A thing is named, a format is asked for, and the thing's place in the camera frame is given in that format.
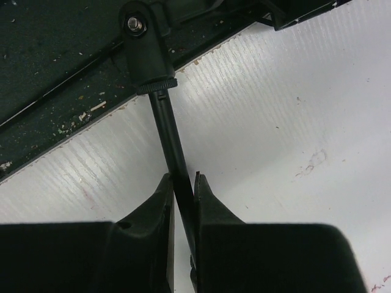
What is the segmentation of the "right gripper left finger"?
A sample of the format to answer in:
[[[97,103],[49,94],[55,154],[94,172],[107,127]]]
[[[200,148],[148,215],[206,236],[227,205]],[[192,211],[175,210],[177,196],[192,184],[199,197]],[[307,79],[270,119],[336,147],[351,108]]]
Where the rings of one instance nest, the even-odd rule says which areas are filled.
[[[118,222],[1,225],[1,291],[170,292],[173,199],[164,175]]]

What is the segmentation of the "black tripod mic stand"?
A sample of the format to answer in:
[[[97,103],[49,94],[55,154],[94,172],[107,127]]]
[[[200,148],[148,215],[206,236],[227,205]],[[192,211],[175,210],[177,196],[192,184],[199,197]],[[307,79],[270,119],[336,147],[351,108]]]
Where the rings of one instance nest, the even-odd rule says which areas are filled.
[[[148,95],[164,157],[174,185],[191,254],[196,253],[194,194],[169,96],[178,85],[174,66],[159,28],[158,2],[129,1],[119,12],[131,85]]]

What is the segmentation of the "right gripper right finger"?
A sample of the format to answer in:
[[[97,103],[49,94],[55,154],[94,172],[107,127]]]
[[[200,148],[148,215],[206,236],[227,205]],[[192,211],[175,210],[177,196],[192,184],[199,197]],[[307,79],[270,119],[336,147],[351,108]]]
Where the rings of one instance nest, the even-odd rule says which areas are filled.
[[[365,292],[346,237],[318,223],[245,223],[195,178],[196,292]]]

